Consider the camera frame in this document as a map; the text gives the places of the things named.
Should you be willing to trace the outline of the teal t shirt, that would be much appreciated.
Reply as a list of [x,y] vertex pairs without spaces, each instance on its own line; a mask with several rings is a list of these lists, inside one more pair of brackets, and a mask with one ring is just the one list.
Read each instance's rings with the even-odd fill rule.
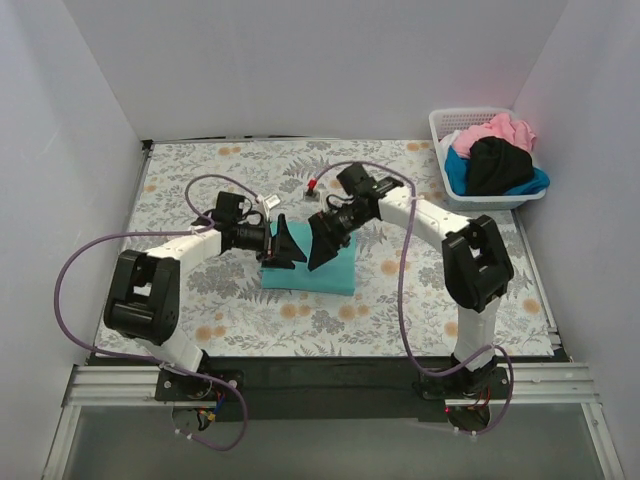
[[356,289],[355,261],[356,239],[352,238],[350,245],[341,249],[336,258],[314,271],[299,262],[293,270],[263,268],[261,287],[352,296]]

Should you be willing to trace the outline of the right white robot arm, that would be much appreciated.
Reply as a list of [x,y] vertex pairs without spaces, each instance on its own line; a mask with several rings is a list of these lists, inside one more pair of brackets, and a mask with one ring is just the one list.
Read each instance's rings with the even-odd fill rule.
[[390,170],[376,179],[364,162],[343,162],[337,179],[348,199],[309,217],[312,232],[307,266],[315,270],[336,258],[351,235],[371,220],[405,229],[442,257],[447,292],[457,305],[457,340],[446,370],[423,366],[420,374],[456,393],[488,389],[496,369],[497,312],[514,277],[514,268],[495,220],[469,218],[419,198],[415,183]]

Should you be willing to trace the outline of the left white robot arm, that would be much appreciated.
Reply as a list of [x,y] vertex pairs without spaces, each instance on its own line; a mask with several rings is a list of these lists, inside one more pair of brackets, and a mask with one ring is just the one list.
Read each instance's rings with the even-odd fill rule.
[[252,251],[264,267],[293,269],[307,260],[283,214],[271,231],[266,201],[245,212],[245,196],[221,192],[194,222],[201,233],[179,236],[118,257],[104,310],[107,328],[132,339],[164,364],[196,372],[205,353],[178,326],[182,280],[205,261],[232,250]]

